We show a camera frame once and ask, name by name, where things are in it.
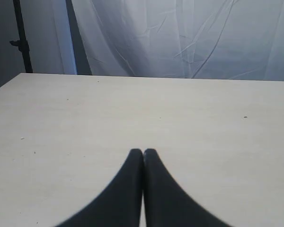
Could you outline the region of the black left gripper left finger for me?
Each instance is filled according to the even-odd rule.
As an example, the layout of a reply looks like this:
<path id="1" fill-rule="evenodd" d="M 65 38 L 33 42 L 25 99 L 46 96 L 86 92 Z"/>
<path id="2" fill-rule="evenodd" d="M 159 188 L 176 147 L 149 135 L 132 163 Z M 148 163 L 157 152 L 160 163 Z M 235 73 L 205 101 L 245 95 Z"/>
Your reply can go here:
<path id="1" fill-rule="evenodd" d="M 138 227 L 142 206 L 142 151 L 131 149 L 108 186 L 59 227 Z"/>

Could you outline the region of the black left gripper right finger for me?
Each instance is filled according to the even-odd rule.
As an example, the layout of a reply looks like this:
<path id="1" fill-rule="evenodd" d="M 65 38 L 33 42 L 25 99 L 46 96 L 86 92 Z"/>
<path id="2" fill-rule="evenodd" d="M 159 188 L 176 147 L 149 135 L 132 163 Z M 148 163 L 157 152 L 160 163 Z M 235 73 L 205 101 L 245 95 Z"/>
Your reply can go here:
<path id="1" fill-rule="evenodd" d="M 155 149 L 144 154 L 144 207 L 148 227 L 228 227 L 173 179 Z"/>

